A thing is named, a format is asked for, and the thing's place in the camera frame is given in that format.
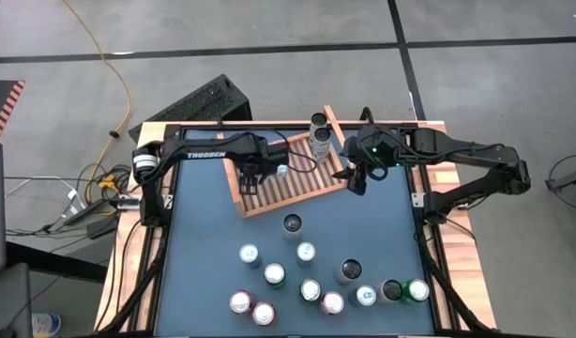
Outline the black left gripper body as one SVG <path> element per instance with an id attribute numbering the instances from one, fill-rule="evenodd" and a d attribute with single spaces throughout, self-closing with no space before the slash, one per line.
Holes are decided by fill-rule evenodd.
<path id="1" fill-rule="evenodd" d="M 285 140 L 269 143 L 263 136 L 252 135 L 250 152 L 245 163 L 258 165 L 263 170 L 276 170 L 289 164 L 289 144 Z"/>

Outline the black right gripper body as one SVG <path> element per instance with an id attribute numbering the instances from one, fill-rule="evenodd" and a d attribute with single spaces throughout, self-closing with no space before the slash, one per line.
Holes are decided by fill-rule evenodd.
<path id="1" fill-rule="evenodd" d="M 371 130 L 346 138 L 340 155 L 356 165 L 371 167 Z"/>

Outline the blue silver Red Bull can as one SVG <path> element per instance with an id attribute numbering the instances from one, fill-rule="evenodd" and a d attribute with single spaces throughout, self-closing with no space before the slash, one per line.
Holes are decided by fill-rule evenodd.
<path id="1" fill-rule="evenodd" d="M 315 256 L 315 247 L 310 242 L 301 242 L 296 247 L 296 263 L 301 268 L 309 267 Z"/>
<path id="2" fill-rule="evenodd" d="M 353 289 L 347 299 L 354 307 L 369 307 L 376 302 L 376 292 L 370 285 L 363 284 Z"/>
<path id="3" fill-rule="evenodd" d="M 254 244 L 245 244 L 239 250 L 240 260 L 250 269 L 258 269 L 262 265 L 262 256 Z"/>

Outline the green Sprite can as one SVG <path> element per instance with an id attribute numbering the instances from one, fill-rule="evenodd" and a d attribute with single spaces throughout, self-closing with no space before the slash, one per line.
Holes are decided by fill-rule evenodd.
<path id="1" fill-rule="evenodd" d="M 265 267 L 264 277 L 271 287 L 281 287 L 285 282 L 286 272 L 282 264 L 270 263 Z"/>
<path id="2" fill-rule="evenodd" d="M 314 279 L 306 278 L 299 286 L 300 298 L 306 302 L 314 303 L 318 301 L 322 294 L 321 285 Z"/>
<path id="3" fill-rule="evenodd" d="M 430 288 L 420 279 L 409 279 L 402 284 L 402 298 L 411 303 L 425 301 L 430 295 Z"/>

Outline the wooden slatted shelf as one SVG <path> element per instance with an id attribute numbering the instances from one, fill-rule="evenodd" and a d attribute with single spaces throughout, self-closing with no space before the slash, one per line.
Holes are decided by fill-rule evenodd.
<path id="1" fill-rule="evenodd" d="M 330 141 L 336 136 L 339 146 L 345 141 L 338 119 L 329 105 L 324 106 L 324 114 L 328 117 L 331 126 Z M 312 149 L 308 143 L 310 133 L 308 131 L 296 136 L 288 137 L 290 147 L 300 155 L 312 157 Z M 332 175 L 344 169 L 336 147 L 329 146 L 326 160 L 318 164 L 314 171 L 298 173 L 289 169 L 285 177 L 277 175 L 267 177 L 263 184 L 258 185 L 258 194 L 242 195 L 238 189 L 237 166 L 228 159 L 223 160 L 231 196 L 238 215 L 242 218 L 266 213 L 281 207 L 303 202 L 314 197 L 322 196 L 346 188 L 346 180 L 334 178 Z"/>

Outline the red Coca-Cola can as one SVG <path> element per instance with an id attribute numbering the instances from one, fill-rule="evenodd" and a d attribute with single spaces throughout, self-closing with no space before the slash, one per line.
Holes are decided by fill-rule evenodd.
<path id="1" fill-rule="evenodd" d="M 327 291 L 320 299 L 321 311 L 326 315 L 338 315 L 344 308 L 344 299 L 337 291 Z"/>
<path id="2" fill-rule="evenodd" d="M 276 311 L 271 303 L 259 301 L 255 304 L 251 317 L 256 325 L 266 327 L 274 323 L 274 320 L 276 319 Z"/>
<path id="3" fill-rule="evenodd" d="M 248 314 L 254 308 L 254 300 L 247 290 L 237 290 L 229 298 L 230 310 L 235 314 Z"/>

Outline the black power adapter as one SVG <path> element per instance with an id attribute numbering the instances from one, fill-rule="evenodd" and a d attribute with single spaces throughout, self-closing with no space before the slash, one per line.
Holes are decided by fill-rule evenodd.
<path id="1" fill-rule="evenodd" d="M 90 239 L 100 238 L 116 230 L 118 226 L 118 217 L 112 216 L 89 223 L 86 226 L 86 235 Z"/>

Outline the black floor beam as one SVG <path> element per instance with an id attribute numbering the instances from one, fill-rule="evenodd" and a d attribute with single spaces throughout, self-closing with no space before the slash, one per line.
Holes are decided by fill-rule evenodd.
<path id="1" fill-rule="evenodd" d="M 20 263 L 26 264 L 33 271 L 99 284 L 105 282 L 108 271 L 97 263 L 7 242 L 6 267 Z"/>

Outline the grey metal stand base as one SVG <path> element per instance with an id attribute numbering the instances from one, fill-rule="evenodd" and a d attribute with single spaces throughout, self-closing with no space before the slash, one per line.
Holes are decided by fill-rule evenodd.
<path id="1" fill-rule="evenodd" d="M 546 186 L 549 191 L 560 192 L 563 189 L 576 185 L 576 170 L 568 173 L 560 178 L 548 178 L 546 181 Z"/>

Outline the white blue yellow bag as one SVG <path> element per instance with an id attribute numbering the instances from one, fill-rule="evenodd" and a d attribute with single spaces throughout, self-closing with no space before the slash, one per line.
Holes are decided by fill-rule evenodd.
<path id="1" fill-rule="evenodd" d="M 34 338 L 53 338 L 60 330 L 61 316 L 39 313 L 32 314 L 32 330 Z"/>

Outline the black aluminium table frame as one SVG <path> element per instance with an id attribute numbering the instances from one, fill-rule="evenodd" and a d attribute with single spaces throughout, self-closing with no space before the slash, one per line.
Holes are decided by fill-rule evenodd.
<path id="1" fill-rule="evenodd" d="M 145 122 L 142 125 L 137 144 L 142 146 L 151 141 L 174 139 L 189 130 L 212 129 L 219 135 L 225 135 L 232 130 L 264 128 L 296 131 L 296 135 L 298 135 L 308 131 L 309 123 L 297 120 Z M 406 172 L 406 182 L 412 192 L 427 192 L 432 188 L 444 190 L 457 188 L 460 185 L 455 166 L 447 163 L 409 169 Z M 322 196 L 334 196 L 337 192 Z M 290 206 L 301 207 L 322 196 Z M 109 267 L 107 272 L 105 284 L 109 291 L 119 292 L 120 296 L 116 300 L 116 304 L 119 306 L 124 305 L 129 300 L 131 293 L 138 289 L 154 259 L 157 258 L 156 251 L 168 241 L 159 228 L 145 228 L 143 230 L 135 228 L 134 223 L 138 222 L 139 219 L 140 214 L 136 210 L 130 210 L 122 215 L 118 227 L 121 237 L 116 240 L 117 247 L 112 252 L 112 257 L 116 262 Z M 457 292 L 462 302 L 470 311 L 474 312 L 478 319 L 484 320 L 490 326 L 494 325 L 493 310 L 482 268 L 479 264 L 476 244 L 463 239 L 457 240 L 454 238 L 453 231 L 442 231 L 435 225 L 426 228 L 425 237 L 430 242 L 428 251 L 435 260 L 436 267 L 451 284 L 453 290 Z M 433 278 L 429 269 L 424 270 L 424 276 L 431 282 L 430 312 L 433 325 L 439 330 L 466 331 L 468 329 L 466 323 L 457 312 L 453 301 L 447 296 L 438 281 Z M 158 302 L 162 291 L 162 279 L 163 275 L 158 273 L 149 280 L 126 321 L 119 331 L 114 333 L 114 338 L 143 337 L 153 332 L 159 315 Z"/>

